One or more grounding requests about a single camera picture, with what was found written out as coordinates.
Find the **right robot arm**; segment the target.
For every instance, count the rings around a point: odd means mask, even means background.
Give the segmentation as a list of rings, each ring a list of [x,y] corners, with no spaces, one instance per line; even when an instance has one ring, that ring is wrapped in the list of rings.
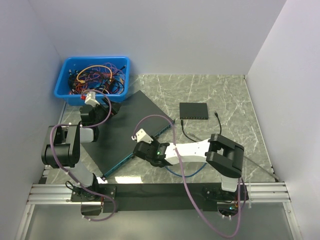
[[[154,167],[163,168],[180,162],[209,164],[221,174],[220,195],[226,200],[237,195],[245,151],[239,143],[217,133],[198,142],[160,143],[143,129],[132,140],[136,142],[133,154]]]

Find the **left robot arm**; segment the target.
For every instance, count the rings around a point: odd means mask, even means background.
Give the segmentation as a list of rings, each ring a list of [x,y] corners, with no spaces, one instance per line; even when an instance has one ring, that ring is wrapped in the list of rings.
[[[96,142],[100,134],[97,124],[116,115],[120,108],[121,104],[116,102],[110,106],[85,104],[79,109],[79,123],[48,127],[41,152],[43,164],[62,169],[75,181],[71,190],[89,201],[97,200],[101,189],[95,174],[80,161],[81,143]]]

